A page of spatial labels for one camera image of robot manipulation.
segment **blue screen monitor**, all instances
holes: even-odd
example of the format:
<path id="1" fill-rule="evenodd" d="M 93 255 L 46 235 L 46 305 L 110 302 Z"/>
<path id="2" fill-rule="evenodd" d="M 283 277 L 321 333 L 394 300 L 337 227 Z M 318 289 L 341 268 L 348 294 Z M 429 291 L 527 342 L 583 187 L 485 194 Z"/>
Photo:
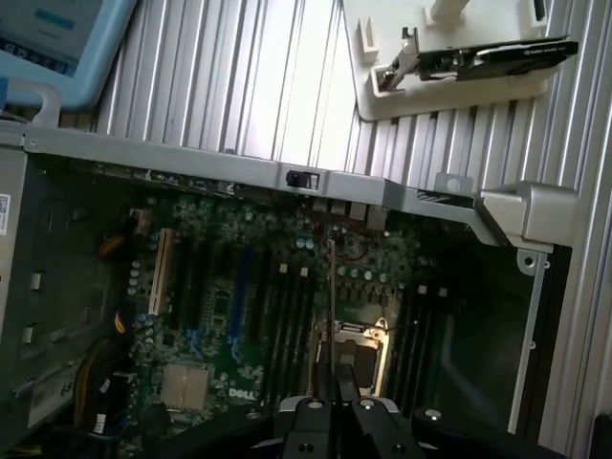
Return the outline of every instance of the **blue screen monitor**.
<path id="1" fill-rule="evenodd" d="M 62 107 L 94 105 L 137 0 L 0 0 L 0 76 L 54 86 Z M 39 105 L 13 91 L 8 103 Z"/>

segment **corrugated metal surface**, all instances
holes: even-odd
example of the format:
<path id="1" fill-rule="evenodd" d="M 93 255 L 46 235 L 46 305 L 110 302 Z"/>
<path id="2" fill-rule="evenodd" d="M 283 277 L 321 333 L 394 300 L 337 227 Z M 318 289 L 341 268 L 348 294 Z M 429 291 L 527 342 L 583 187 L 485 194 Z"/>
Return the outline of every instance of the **corrugated metal surface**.
<path id="1" fill-rule="evenodd" d="M 62 121 L 422 188 L 444 171 L 472 177 L 474 187 L 534 180 L 578 189 L 580 225 L 541 439 L 584 457 L 594 410 L 612 410 L 601 378 L 602 351 L 612 345 L 604 277 L 611 11 L 606 0 L 549 2 L 549 34 L 569 33 L 582 47 L 544 98 L 365 123 L 339 0 L 142 0 L 99 113 Z"/>

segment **white plastic bracket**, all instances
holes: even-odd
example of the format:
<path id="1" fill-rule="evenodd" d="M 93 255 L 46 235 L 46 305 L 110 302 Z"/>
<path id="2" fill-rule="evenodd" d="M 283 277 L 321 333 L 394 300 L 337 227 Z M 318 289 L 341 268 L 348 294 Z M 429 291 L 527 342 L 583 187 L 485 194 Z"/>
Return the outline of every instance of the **white plastic bracket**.
<path id="1" fill-rule="evenodd" d="M 404 51 L 405 28 L 418 30 L 421 52 L 536 39 L 548 23 L 543 4 L 542 0 L 344 0 L 361 117 L 385 120 L 543 94 L 556 68 L 462 82 L 421 81 L 408 75 L 389 91 L 379 85 L 381 73 L 396 57 L 403 57 L 401 63 L 409 59 Z"/>

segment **ribbed metal panel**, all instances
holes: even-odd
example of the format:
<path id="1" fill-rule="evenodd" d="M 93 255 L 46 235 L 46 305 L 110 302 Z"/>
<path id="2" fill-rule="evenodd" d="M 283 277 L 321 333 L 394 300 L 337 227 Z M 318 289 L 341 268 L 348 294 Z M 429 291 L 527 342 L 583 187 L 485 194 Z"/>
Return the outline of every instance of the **ribbed metal panel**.
<path id="1" fill-rule="evenodd" d="M 442 171 L 474 188 L 574 187 L 579 229 L 541 440 L 584 457 L 593 413 L 612 410 L 612 1 L 548 7 L 549 34 L 571 34 L 581 51 L 545 97 L 366 123 L 340 0 L 142 0 L 99 113 L 62 122 L 421 188 Z"/>

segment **green circuit board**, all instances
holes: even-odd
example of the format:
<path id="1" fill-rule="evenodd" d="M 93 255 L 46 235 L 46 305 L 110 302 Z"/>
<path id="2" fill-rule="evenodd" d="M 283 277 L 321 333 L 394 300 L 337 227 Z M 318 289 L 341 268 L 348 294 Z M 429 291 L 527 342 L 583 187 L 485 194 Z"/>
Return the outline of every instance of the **green circuit board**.
<path id="1" fill-rule="evenodd" d="M 406 285 L 433 268 L 422 226 L 390 216 L 385 230 L 308 206 L 153 191 L 135 236 L 127 299 L 135 307 L 133 421 L 164 400 L 169 365 L 203 370 L 202 409 L 169 407 L 175 431 L 239 404 L 274 405 L 309 388 L 312 334 L 330 304 L 329 240 L 337 246 L 337 320 L 392 328 Z M 173 229 L 164 312 L 150 315 L 160 234 Z"/>

